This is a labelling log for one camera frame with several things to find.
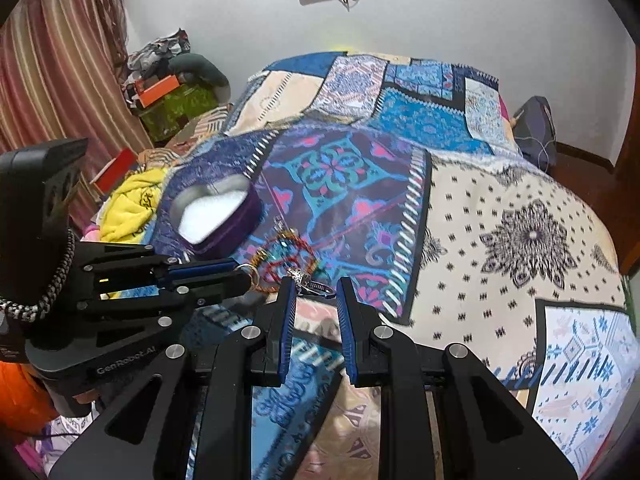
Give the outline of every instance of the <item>wall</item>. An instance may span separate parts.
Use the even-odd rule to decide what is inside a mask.
[[[508,109],[552,106],[558,140],[615,161],[634,88],[634,45],[607,0],[125,0],[128,48],[184,28],[231,81],[271,61],[354,48],[467,63],[500,78]]]

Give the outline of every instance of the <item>patterned blanket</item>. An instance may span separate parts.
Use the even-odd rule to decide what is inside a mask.
[[[638,343],[609,234],[520,156],[495,78],[398,56],[294,57],[249,80],[223,133],[172,171],[145,242],[190,259],[168,222],[172,198],[246,174],[264,219],[238,261],[283,217],[322,261],[317,279],[351,276],[417,343],[464,342],[587,471]],[[209,306],[183,338],[196,348],[249,323]],[[379,391],[343,378],[334,307],[299,300],[296,329],[286,384],[254,392],[254,478],[377,478]]]

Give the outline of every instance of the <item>bed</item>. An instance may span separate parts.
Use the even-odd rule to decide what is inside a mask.
[[[141,242],[192,260],[168,220],[172,199],[245,174],[264,210],[236,260],[284,220],[319,258],[317,280],[350,276],[417,343],[468,345],[583,477],[633,381],[638,342],[606,228],[524,160],[507,118],[498,80],[465,65],[359,52],[277,61],[172,165]],[[380,393],[345,378],[330,303],[298,301],[286,384],[254,389],[254,479],[377,478]],[[183,342],[250,323],[206,306]]]

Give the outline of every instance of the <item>curtain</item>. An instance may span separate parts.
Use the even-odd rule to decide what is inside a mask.
[[[123,148],[152,147],[116,75],[125,30],[122,0],[20,0],[0,30],[0,153],[88,137],[79,226],[97,209],[86,182]]]

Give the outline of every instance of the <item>yellow clothing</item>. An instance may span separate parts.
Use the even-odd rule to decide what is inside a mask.
[[[160,184],[166,172],[166,168],[153,168],[135,173],[113,192],[102,216],[101,242],[135,244],[140,241],[146,223],[158,207]]]

